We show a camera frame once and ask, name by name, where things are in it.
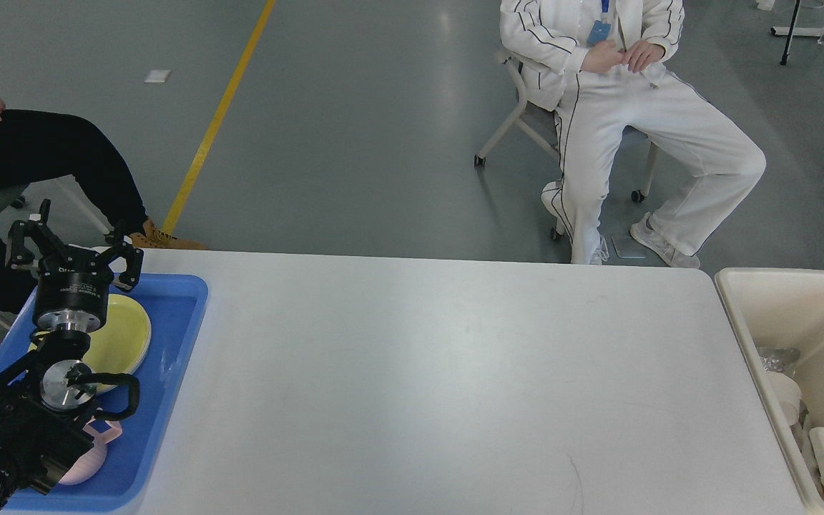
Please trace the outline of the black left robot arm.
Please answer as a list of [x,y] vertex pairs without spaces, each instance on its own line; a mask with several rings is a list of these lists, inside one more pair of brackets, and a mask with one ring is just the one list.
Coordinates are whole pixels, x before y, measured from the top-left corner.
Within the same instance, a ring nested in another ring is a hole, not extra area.
[[111,285],[137,286],[144,252],[120,228],[108,248],[64,244],[48,226],[50,201],[9,231],[7,266],[36,271],[33,322],[42,336],[0,372],[0,509],[19,489],[49,493],[94,447],[89,420],[123,421],[137,411],[140,383],[128,373],[98,373],[83,362],[89,336],[106,325]]

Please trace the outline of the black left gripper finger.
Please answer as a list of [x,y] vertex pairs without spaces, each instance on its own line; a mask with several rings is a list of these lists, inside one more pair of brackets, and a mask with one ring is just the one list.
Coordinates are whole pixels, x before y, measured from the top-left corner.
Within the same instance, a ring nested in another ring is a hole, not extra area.
[[[108,232],[105,242],[109,244],[106,250],[94,257],[94,272],[110,280],[118,290],[127,293],[134,290],[140,280],[144,250],[127,243],[121,227]],[[110,267],[117,260],[123,260],[125,264],[125,269],[119,273],[118,278]]]
[[48,226],[50,199],[39,212],[13,222],[6,242],[6,267],[32,273],[55,273],[69,266],[69,249]]

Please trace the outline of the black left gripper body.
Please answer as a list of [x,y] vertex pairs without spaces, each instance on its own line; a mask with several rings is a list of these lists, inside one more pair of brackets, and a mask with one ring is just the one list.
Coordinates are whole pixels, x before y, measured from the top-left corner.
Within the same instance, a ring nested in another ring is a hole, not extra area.
[[110,268],[95,271],[46,266],[37,262],[39,281],[34,303],[34,325],[42,330],[80,330],[93,333],[105,326]]

